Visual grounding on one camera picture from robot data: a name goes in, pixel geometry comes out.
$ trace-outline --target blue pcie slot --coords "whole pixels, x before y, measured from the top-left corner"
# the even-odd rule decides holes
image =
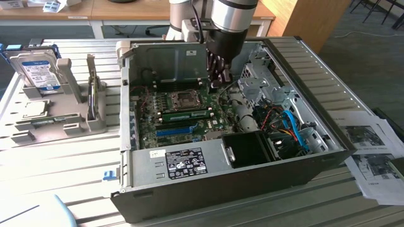
[[[179,134],[192,134],[193,129],[197,127],[197,124],[195,126],[180,128],[180,129],[169,129],[164,131],[156,131],[156,136],[171,136],[171,135],[179,135]]]

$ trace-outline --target circuit board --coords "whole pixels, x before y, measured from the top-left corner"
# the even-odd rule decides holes
[[[140,149],[212,140],[233,133],[227,120],[227,115],[235,117],[231,104],[221,103],[225,115],[217,103],[221,90],[208,94],[205,86],[171,92],[147,89],[131,94],[139,96]]]

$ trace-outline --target power supply label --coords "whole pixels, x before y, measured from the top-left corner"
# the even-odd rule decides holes
[[[208,173],[201,148],[167,152],[165,161],[172,180]]]

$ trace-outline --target cpu socket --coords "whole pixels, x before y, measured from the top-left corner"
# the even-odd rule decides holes
[[[175,92],[171,98],[175,109],[191,109],[201,106],[201,100],[196,90]]]

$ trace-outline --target red cable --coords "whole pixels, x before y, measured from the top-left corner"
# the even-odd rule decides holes
[[[292,134],[295,141],[297,141],[297,137],[296,137],[296,135],[293,134],[292,130],[287,129],[287,131]]]
[[[267,123],[267,120],[268,120],[268,117],[269,117],[269,114],[271,114],[271,111],[272,111],[272,109],[268,111],[268,113],[267,113],[267,117],[265,117],[265,120],[264,120],[264,123],[263,123],[263,126],[261,126],[261,130],[264,129],[264,127],[265,127],[265,123]]]
[[[140,87],[145,90],[145,93],[147,93],[147,94],[145,94],[145,98],[144,98],[144,102],[143,102],[143,104],[141,104],[141,106],[140,106],[140,109],[143,110],[143,106],[145,105],[147,99],[148,99],[148,97],[149,97],[149,90],[147,89],[145,86],[135,86],[135,87],[132,87],[129,93],[131,93],[136,88],[140,88]]]

